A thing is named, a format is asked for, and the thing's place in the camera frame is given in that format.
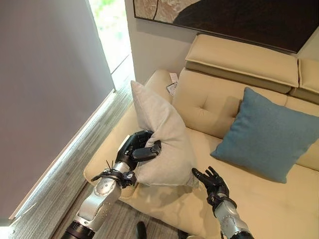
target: white pillow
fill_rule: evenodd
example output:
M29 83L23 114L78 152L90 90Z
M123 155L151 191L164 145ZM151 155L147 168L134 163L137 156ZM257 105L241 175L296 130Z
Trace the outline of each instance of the white pillow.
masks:
M198 180L191 172L196 159L184 121L161 96L135 81L131 81L131 87L139 127L154 132L146 147L161 141L161 152L155 159L138 163L137 181L149 185L197 186Z

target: blue pillow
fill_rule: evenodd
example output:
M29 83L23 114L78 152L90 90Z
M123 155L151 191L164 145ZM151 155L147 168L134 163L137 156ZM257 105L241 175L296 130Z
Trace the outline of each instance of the blue pillow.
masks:
M210 155L277 182L319 138L319 118L279 106L245 88L240 111Z

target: sofa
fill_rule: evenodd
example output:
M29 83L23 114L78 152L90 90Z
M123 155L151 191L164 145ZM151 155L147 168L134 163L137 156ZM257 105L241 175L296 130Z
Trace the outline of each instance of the sofa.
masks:
M146 86L181 115L197 168L204 171L212 166L224 178L254 238L318 239L319 140L292 167L286 184L217 160L210 153L234 122L245 87L278 105L319 117L319 63L200 34L185 59L174 97L166 89L170 84L169 72L157 70ZM90 182L103 171L106 159L116 158L124 138L139 130L131 105L85 168L85 178ZM219 223L206 197L203 185L137 184L122 190L121 200L190 235L219 239Z

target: black shoe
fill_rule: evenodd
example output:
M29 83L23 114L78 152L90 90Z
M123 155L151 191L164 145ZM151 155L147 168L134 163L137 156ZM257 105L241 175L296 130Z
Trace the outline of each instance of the black shoe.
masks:
M136 239L147 239L146 238L146 227L143 222L139 222L136 225Z
M178 230L178 239L187 239L188 233Z

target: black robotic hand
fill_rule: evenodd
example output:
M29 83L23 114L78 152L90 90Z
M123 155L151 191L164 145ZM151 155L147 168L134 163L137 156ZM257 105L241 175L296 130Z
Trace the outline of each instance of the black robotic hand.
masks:
M210 171L205 170L206 174L199 172L196 168L193 168L192 172L205 185L208 194L207 202L213 206L214 214L219 204L225 200L237 208L236 203L229 198L229 189L224 179L212 167L209 166L208 169Z

